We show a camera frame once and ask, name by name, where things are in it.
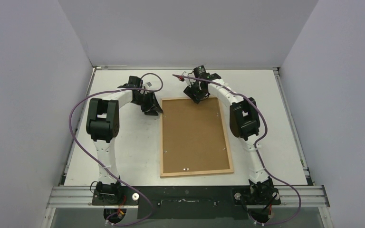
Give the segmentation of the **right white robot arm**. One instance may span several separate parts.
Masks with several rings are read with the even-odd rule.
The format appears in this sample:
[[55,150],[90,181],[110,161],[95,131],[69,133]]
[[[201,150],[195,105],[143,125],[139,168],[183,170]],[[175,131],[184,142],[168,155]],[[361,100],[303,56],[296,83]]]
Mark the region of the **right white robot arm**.
[[192,77],[177,76],[180,81],[187,84],[183,92],[196,104],[205,100],[206,97],[214,96],[228,108],[230,131],[239,139],[249,161],[249,192],[243,193],[240,200],[246,200],[247,204],[267,207],[280,204],[279,192],[265,170],[265,165],[257,151],[257,142],[250,141],[251,136],[259,135],[261,125],[256,101],[235,92],[221,76],[208,73],[204,66],[196,67],[192,74]]

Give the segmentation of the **brown cardboard backing board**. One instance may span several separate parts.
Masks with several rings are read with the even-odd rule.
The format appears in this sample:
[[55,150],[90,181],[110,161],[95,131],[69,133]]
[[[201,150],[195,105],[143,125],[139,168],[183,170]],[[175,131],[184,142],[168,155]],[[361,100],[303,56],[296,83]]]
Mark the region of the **brown cardboard backing board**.
[[162,178],[234,172],[223,109],[217,98],[162,99]]

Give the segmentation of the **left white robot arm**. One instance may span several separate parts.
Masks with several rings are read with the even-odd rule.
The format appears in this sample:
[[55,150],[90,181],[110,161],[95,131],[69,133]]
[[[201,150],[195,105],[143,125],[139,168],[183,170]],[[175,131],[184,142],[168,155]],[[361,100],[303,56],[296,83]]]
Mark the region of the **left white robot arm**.
[[87,113],[86,132],[93,140],[99,161],[94,198],[113,205],[126,199],[116,166],[115,138],[120,130],[119,110],[128,103],[140,106],[145,115],[162,113],[152,84],[137,76],[130,76],[116,92],[91,98]]

